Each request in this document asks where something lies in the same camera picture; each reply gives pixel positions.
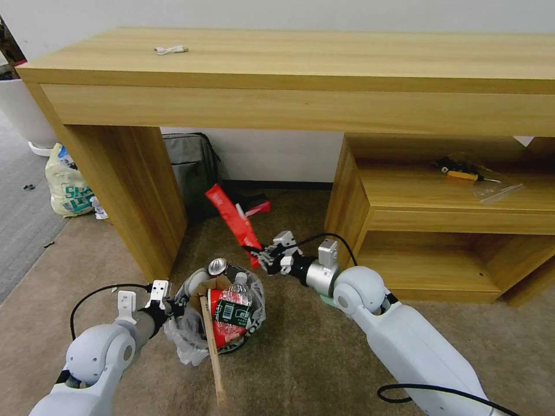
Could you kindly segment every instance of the white cable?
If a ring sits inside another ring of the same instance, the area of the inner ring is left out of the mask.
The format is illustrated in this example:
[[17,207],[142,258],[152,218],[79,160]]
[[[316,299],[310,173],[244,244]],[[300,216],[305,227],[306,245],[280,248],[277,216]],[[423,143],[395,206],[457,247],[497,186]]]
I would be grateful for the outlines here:
[[172,46],[170,48],[164,48],[161,46],[157,46],[154,48],[154,51],[158,55],[165,55],[168,53],[181,53],[181,52],[188,52],[189,48],[183,47],[183,45]]

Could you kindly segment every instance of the carpet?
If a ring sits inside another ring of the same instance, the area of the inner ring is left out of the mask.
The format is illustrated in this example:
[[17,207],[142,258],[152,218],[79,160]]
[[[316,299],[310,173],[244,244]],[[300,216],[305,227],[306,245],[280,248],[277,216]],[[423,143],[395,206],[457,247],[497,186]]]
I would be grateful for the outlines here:
[[[272,212],[253,218],[261,241],[284,229],[298,239],[321,231],[329,192],[267,194]],[[249,265],[221,219],[192,224],[171,276],[174,289],[215,257]],[[413,403],[376,397],[379,386],[394,380],[353,321],[292,277],[258,274],[267,320],[243,348],[221,356],[227,408],[216,407],[210,360],[183,366],[160,333],[124,374],[114,414],[422,415]],[[130,282],[145,280],[115,229],[92,216],[71,219],[0,306],[3,414],[27,414],[51,389],[64,365],[73,305],[102,285]],[[144,299],[140,294],[138,304]],[[554,299],[550,289],[519,309],[501,302],[412,305],[470,361],[491,400],[521,415],[544,416],[555,408]],[[111,322],[116,313],[116,294],[97,294],[78,312],[76,330]]]
[[[0,303],[65,224],[50,207],[46,161],[0,112]],[[24,191],[27,184],[35,189]]]

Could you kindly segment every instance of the bottle label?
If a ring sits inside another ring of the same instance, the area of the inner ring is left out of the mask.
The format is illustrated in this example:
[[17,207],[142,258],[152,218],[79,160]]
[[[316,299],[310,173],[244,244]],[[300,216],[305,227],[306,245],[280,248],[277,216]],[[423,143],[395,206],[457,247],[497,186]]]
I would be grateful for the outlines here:
[[250,305],[243,305],[220,299],[216,306],[214,320],[246,328],[250,321],[250,316]]

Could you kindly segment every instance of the flower pot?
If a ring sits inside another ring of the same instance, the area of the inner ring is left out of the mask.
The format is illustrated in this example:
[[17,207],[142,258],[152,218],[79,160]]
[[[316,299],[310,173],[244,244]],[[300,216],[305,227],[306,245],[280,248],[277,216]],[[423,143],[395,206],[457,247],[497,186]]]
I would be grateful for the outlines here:
[[29,142],[35,154],[48,156],[58,138],[20,79],[0,81],[0,111]]

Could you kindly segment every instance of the wooden stick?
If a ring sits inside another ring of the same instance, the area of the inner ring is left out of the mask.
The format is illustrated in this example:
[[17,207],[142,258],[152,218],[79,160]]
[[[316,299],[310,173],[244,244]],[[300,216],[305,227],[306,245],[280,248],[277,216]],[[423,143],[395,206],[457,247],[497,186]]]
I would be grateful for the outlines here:
[[208,309],[208,300],[205,296],[201,296],[201,309],[202,318],[204,319],[204,327],[206,330],[206,339],[208,341],[210,361],[212,361],[212,372],[214,373],[216,400],[218,402],[218,406],[221,406],[225,402],[225,390],[223,384],[221,383],[220,358],[218,357],[218,348],[216,347],[214,329],[212,328],[212,315]]

